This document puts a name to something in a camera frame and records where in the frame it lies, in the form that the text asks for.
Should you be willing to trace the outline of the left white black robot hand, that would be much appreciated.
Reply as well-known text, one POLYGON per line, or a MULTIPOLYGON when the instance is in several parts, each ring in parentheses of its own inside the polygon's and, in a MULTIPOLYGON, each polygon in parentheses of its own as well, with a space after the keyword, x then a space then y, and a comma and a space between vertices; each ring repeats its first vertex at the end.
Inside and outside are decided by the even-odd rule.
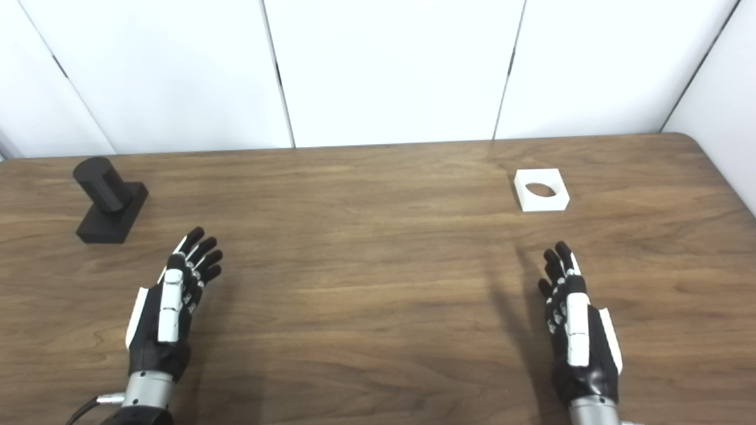
POLYGON ((178 382, 191 361, 193 314, 222 273, 223 252, 198 226, 168 256, 157 282, 138 291, 125 336, 128 374, 159 372, 178 382))

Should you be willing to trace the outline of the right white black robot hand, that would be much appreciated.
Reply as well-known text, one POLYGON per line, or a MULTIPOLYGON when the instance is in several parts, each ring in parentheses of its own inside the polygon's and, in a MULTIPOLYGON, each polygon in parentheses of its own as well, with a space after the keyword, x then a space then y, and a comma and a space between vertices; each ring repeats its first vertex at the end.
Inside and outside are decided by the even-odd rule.
POLYGON ((553 352, 551 379, 564 404, 589 396, 620 401, 621 350, 608 309, 597 309, 575 253, 559 240, 543 253, 545 323, 553 352))

